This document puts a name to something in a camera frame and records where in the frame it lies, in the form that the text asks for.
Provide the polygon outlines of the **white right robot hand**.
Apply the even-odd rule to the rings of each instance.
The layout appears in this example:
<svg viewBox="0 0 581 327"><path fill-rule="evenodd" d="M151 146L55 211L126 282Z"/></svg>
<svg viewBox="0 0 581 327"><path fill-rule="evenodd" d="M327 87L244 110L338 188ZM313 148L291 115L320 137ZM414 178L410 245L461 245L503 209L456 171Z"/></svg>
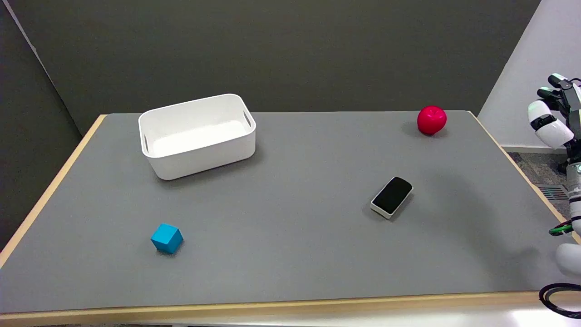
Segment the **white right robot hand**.
<svg viewBox="0 0 581 327"><path fill-rule="evenodd" d="M569 167L580 172L581 161L581 89L580 79L569 79L552 73L551 87L536 91L539 99L527 108L527 117L535 135L551 149L566 149L567 158L558 169L566 173Z"/></svg>

